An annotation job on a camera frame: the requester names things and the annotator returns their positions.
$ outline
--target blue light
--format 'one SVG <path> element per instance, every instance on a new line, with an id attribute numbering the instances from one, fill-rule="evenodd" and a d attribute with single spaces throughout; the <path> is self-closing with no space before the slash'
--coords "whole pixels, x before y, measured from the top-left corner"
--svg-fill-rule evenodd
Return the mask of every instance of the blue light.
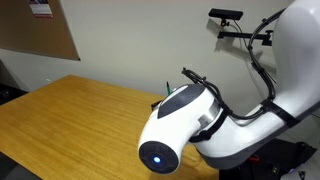
<path id="1" fill-rule="evenodd" d="M 161 162 L 161 159 L 159 157 L 154 157 L 153 161 L 157 164 L 159 164 Z"/>

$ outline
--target black base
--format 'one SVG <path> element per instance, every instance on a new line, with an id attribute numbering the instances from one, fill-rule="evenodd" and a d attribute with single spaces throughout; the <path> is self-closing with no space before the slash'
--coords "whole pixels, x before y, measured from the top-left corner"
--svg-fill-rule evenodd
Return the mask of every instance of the black base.
<path id="1" fill-rule="evenodd" d="M 4 179 L 18 163 L 0 152 L 0 179 Z"/>
<path id="2" fill-rule="evenodd" d="M 0 84 L 0 105 L 18 98 L 26 93 L 26 91 Z"/>
<path id="3" fill-rule="evenodd" d="M 305 163 L 316 150 L 306 143 L 274 139 L 255 153 L 258 161 L 248 159 L 234 169 L 220 170 L 219 179 L 280 180 L 291 169 Z"/>

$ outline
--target paper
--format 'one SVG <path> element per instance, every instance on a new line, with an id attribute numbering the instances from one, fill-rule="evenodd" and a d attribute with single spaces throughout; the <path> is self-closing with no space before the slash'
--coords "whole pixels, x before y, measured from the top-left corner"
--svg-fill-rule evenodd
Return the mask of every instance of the paper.
<path id="1" fill-rule="evenodd" d="M 37 18 L 53 18 L 48 0 L 29 0 L 32 13 Z"/>

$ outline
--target floor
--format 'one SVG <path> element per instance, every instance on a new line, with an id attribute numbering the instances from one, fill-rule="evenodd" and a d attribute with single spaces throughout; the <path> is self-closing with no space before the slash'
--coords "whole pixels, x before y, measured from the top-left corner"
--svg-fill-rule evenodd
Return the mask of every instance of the floor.
<path id="1" fill-rule="evenodd" d="M 26 93 L 0 84 L 0 106 Z M 40 180 L 40 178 L 0 152 L 0 180 Z"/>

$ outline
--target white wall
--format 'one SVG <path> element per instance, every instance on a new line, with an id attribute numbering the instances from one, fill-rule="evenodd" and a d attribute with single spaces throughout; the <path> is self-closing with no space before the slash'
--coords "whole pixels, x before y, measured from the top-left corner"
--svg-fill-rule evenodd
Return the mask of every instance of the white wall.
<path id="1" fill-rule="evenodd" d="M 165 95 L 166 81 L 173 87 L 190 82 L 181 74 L 182 67 L 187 67 L 207 76 L 220 88 L 225 101 L 245 114 L 262 100 L 254 82 L 261 94 L 265 94 L 264 85 L 248 66 L 248 54 L 239 49 L 238 39 L 233 44 L 228 43 L 230 39 L 217 41 L 219 26 L 215 22 L 220 21 L 209 20 L 208 12 L 213 7 L 242 10 L 239 24 L 243 31 L 252 32 L 262 18 L 290 2 L 61 0 L 81 62 L 0 50 L 1 68 L 5 70 L 1 81 L 33 91 L 48 81 L 75 74 Z M 255 50 L 263 54 L 261 62 L 274 74 L 272 50 L 259 44 Z M 314 120 L 309 121 L 314 127 Z"/>

